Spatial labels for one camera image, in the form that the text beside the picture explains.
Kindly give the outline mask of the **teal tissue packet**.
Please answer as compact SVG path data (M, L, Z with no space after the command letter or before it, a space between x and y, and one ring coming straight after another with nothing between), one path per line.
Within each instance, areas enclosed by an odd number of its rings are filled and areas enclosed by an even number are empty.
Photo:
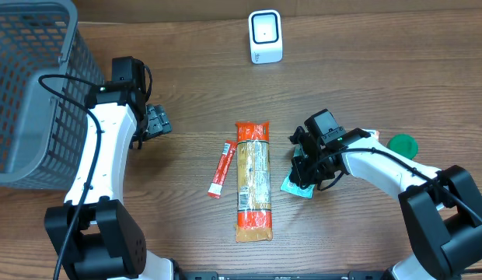
M315 184L309 185L306 189L301 189L297 184L290 181L291 172L292 170L288 171L286 178L281 184L281 190L301 198L311 199L313 197Z

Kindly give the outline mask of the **red snack packet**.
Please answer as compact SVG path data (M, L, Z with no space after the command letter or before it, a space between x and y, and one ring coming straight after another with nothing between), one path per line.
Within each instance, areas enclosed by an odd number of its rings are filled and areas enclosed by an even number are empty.
M229 167L231 165L233 156L236 152L237 143L231 140L226 140L223 146L222 154L217 165L213 180L208 189L208 196L219 199L222 194L222 187L225 183Z

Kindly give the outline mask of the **long spaghetti packet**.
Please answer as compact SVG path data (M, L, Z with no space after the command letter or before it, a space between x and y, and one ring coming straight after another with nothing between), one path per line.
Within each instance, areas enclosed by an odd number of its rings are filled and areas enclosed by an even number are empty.
M273 238L269 124L238 122L236 242Z

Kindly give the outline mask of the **green lidded jar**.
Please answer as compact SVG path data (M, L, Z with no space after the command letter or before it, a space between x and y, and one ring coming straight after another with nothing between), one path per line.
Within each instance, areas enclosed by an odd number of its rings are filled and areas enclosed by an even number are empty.
M418 143L407 134L393 136L386 147L408 159L413 159L418 153Z

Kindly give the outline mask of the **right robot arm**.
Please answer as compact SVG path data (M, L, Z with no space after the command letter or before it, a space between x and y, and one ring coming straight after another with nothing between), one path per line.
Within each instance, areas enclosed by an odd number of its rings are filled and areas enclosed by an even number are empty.
M461 166L425 166L388 149L369 132L345 131L328 110L289 136L302 153L289 180L301 189L343 175L368 181L400 203L413 251L374 279L459 279L482 260L482 194Z

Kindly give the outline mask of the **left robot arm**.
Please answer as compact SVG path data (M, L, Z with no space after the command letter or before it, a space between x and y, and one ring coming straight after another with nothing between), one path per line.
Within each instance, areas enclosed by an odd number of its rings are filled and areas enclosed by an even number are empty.
M112 60L112 78L90 82L77 103L88 118L73 184L62 206L46 211L44 226L58 254L54 278L181 279L172 259L148 250L145 235L124 207L127 154L172 131L161 105L152 105L152 73L137 58Z

